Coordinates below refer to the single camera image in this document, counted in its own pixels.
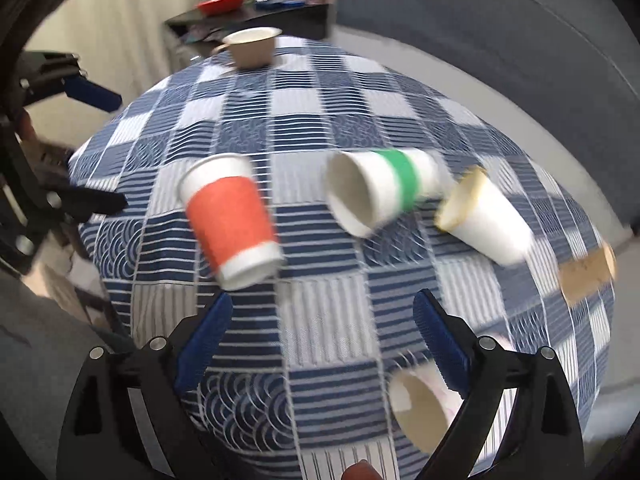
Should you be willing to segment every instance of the tablecloth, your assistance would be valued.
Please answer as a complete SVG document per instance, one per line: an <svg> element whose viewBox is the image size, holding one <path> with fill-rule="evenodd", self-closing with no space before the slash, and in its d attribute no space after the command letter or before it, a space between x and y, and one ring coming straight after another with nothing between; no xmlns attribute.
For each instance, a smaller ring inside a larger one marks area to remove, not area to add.
<svg viewBox="0 0 640 480"><path fill-rule="evenodd" d="M280 37L273 66L233 69L228 54L159 82L86 142L76 184L126 194L121 214L94 217L81 237L137 344L168 334L215 284L176 199L195 160L246 153L287 263L231 294L231 327L184 405L194 424L268 478L329 480L357 460L385 479L413 479L427 456L402 434L388 378L430 356L412 319L427 287L476 333L520 351L558 352L585 425L604 376L611 284L569 309L558 263L602 243L578 203L522 150L433 88L325 43ZM499 267L434 227L437 201L367 240L326 208L322 172L333 150L428 150L452 185L484 167L535 234L522 264ZM497 449L507 391L479 466Z"/></svg>

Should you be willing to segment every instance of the red bowl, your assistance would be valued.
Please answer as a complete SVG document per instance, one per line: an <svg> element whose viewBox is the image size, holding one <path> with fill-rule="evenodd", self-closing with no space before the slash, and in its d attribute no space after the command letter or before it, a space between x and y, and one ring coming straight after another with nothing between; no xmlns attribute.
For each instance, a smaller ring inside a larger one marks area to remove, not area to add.
<svg viewBox="0 0 640 480"><path fill-rule="evenodd" d="M244 0L203 0L197 7L205 16L224 14L242 7Z"/></svg>

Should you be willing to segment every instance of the paper cup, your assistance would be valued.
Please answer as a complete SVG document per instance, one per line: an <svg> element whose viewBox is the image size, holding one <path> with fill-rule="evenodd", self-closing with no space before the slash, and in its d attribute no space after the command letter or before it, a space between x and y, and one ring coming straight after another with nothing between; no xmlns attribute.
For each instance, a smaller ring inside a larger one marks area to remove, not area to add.
<svg viewBox="0 0 640 480"><path fill-rule="evenodd" d="M508 339L491 337L513 351ZM462 406L460 394L447 388L435 361L398 370L388 388L389 404L402 432L421 452L432 454Z"/></svg>
<svg viewBox="0 0 640 480"><path fill-rule="evenodd" d="M558 279L567 304L574 306L605 283L615 280L616 268L616 255L607 243L580 260L560 264Z"/></svg>
<svg viewBox="0 0 640 480"><path fill-rule="evenodd" d="M238 290L276 273L284 256L247 156L204 158L181 177L177 189L222 288Z"/></svg>
<svg viewBox="0 0 640 480"><path fill-rule="evenodd" d="M360 238L440 193L435 161L417 148L338 152L326 169L327 205L338 224Z"/></svg>
<svg viewBox="0 0 640 480"><path fill-rule="evenodd" d="M478 166L440 203L435 224L502 266L523 261L533 242L520 213Z"/></svg>
<svg viewBox="0 0 640 480"><path fill-rule="evenodd" d="M216 47L213 54L228 48L239 69L261 68L273 61L276 37L281 33L279 28L274 27L246 28L225 36L223 44Z"/></svg>

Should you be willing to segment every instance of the green stripe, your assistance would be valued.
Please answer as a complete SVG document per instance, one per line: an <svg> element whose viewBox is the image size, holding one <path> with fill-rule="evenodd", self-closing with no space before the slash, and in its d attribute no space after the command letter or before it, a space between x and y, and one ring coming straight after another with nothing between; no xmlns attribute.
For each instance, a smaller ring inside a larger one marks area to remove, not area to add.
<svg viewBox="0 0 640 480"><path fill-rule="evenodd" d="M418 176L415 174L411 159L399 150L375 150L375 152L385 157L386 161L391 164L400 181L402 210L411 211L418 195Z"/></svg>

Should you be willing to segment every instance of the cup bottom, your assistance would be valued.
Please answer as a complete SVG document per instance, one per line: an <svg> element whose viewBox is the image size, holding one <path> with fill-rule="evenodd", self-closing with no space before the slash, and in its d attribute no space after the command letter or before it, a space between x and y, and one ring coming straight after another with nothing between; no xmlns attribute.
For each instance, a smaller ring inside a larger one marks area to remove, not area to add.
<svg viewBox="0 0 640 480"><path fill-rule="evenodd" d="M224 290L239 290L273 276L284 256L276 242L264 242L236 254L220 266L216 279Z"/></svg>

